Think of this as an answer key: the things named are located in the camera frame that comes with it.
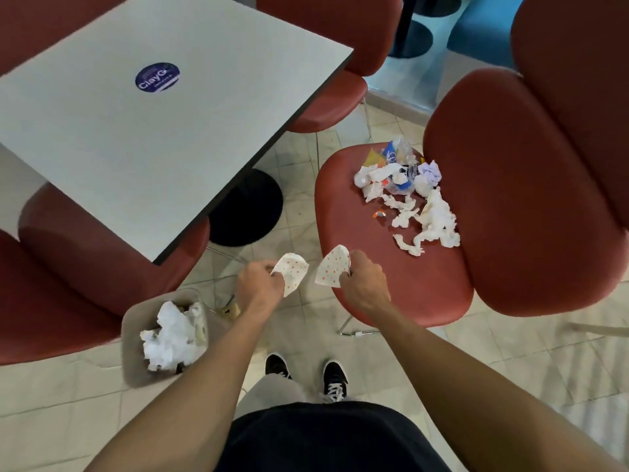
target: pants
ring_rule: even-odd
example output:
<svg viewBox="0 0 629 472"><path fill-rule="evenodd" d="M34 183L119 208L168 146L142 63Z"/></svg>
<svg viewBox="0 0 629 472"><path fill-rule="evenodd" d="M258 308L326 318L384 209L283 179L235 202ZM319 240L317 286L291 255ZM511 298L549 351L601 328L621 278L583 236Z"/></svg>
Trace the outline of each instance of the pants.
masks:
<svg viewBox="0 0 629 472"><path fill-rule="evenodd" d="M308 393L301 384L294 380L288 380L279 374L267 374L240 400L236 407L234 420L250 412L294 402L323 404L327 401L323 397L316 397Z"/></svg>

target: black sneaker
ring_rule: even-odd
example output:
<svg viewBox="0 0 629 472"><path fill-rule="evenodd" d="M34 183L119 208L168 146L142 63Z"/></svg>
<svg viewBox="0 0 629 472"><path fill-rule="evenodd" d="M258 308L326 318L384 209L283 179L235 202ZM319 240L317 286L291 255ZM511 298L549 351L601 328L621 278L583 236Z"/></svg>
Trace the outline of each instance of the black sneaker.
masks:
<svg viewBox="0 0 629 472"><path fill-rule="evenodd" d="M271 353L267 356L267 364L264 370L264 374L279 374L288 380L292 380L286 361L279 353Z"/></svg>
<svg viewBox="0 0 629 472"><path fill-rule="evenodd" d="M323 395L332 402L342 401L347 397L347 377L338 361L330 359L323 366Z"/></svg>

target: person's left hand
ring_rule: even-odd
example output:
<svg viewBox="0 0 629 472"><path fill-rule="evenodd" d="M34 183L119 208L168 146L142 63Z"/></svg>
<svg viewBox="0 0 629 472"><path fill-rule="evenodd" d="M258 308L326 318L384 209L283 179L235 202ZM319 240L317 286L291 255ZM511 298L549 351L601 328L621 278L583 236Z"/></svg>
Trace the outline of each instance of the person's left hand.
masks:
<svg viewBox="0 0 629 472"><path fill-rule="evenodd" d="M283 275L270 275L276 263L272 260L250 262L238 275L236 301L243 313L248 311L267 320L284 297Z"/></svg>

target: hand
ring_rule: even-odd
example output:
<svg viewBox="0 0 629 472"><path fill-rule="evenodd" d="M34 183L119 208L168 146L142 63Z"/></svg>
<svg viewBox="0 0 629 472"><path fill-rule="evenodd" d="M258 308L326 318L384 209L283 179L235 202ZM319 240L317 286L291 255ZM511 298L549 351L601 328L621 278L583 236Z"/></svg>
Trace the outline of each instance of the hand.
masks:
<svg viewBox="0 0 629 472"><path fill-rule="evenodd" d="M250 262L238 275L236 302L242 312L260 315L267 320L284 297L284 277L271 270L277 262Z"/></svg>
<svg viewBox="0 0 629 472"><path fill-rule="evenodd" d="M350 259L351 274L343 272L339 278L345 299L367 315L389 306L391 295L382 267L369 260L360 250L351 252Z"/></svg>

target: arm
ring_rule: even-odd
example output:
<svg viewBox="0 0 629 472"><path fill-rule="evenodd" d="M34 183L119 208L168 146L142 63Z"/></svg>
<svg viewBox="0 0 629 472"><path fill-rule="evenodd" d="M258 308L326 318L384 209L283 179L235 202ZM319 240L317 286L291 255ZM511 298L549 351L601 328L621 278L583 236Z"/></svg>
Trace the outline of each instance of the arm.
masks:
<svg viewBox="0 0 629 472"><path fill-rule="evenodd" d="M238 276L243 309L232 328L122 428L87 472L208 472L220 459L238 395L266 320L282 299L273 262L250 263Z"/></svg>
<svg viewBox="0 0 629 472"><path fill-rule="evenodd" d="M386 277L352 252L346 299L380 329L430 417L471 471L626 471L579 429L489 366L404 317Z"/></svg>

